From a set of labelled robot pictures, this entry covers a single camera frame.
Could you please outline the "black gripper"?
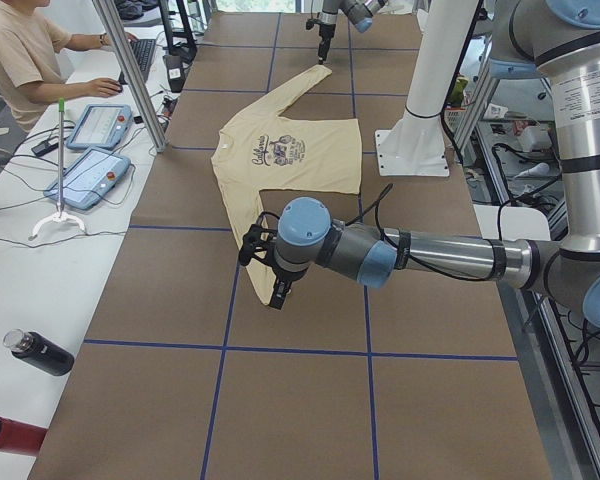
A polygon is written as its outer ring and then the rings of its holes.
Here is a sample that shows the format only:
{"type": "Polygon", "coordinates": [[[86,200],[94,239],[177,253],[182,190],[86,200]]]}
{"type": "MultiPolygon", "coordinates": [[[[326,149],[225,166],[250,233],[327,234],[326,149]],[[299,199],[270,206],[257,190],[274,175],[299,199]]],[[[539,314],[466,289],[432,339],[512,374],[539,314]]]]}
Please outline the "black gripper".
{"type": "Polygon", "coordinates": [[[291,289],[291,285],[296,280],[296,273],[288,271],[279,266],[272,268],[275,274],[273,293],[271,295],[269,306],[281,307],[282,296],[286,296],[291,289]]]}
{"type": "Polygon", "coordinates": [[[332,25],[321,23],[319,26],[320,43],[318,49],[318,63],[324,64],[327,59],[328,49],[332,40],[332,25]]]}

